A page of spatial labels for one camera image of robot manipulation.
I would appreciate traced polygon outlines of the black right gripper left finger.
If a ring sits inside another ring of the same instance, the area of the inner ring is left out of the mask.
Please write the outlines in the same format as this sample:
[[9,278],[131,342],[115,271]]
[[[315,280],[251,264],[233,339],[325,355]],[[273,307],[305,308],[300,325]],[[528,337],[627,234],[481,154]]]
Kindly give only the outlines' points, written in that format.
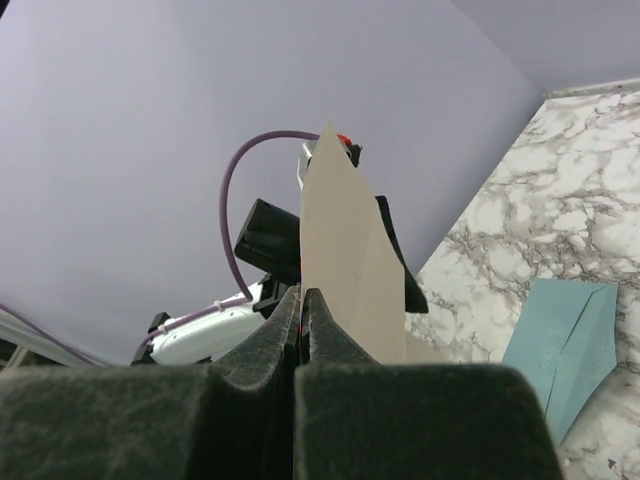
[[219,360],[1,376],[5,479],[289,479],[299,291]]

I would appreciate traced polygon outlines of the light blue paper envelope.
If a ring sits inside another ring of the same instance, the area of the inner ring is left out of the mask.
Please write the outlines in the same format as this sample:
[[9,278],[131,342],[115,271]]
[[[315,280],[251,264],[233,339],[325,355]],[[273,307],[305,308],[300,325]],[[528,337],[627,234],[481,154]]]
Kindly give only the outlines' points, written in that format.
[[617,298],[616,284],[538,278],[531,286],[502,363],[535,391],[555,445],[617,366]]

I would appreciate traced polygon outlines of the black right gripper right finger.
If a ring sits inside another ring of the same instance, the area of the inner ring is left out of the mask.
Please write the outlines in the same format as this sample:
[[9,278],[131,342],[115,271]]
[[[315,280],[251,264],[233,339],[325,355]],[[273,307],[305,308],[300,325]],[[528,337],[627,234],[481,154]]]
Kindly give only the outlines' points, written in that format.
[[496,364],[383,365],[304,298],[294,374],[298,479],[559,479],[538,400]]

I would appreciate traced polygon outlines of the beige paper letter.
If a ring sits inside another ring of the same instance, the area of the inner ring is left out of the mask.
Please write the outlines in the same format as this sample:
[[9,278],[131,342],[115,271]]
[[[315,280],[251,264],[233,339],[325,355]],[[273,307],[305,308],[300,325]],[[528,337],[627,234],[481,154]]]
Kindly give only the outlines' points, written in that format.
[[303,288],[319,289],[334,321],[376,361],[444,361],[405,329],[404,267],[373,190],[333,126],[321,134],[303,180],[300,251]]

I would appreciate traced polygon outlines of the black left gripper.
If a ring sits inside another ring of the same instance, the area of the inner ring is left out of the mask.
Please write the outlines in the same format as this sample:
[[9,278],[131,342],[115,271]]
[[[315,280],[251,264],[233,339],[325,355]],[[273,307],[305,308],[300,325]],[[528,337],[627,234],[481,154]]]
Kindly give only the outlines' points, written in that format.
[[[375,199],[388,238],[404,269],[405,312],[427,314],[427,300],[405,262],[388,200],[384,195],[377,195]],[[298,216],[258,198],[240,231],[234,254],[276,281],[295,285],[301,279],[299,233]]]

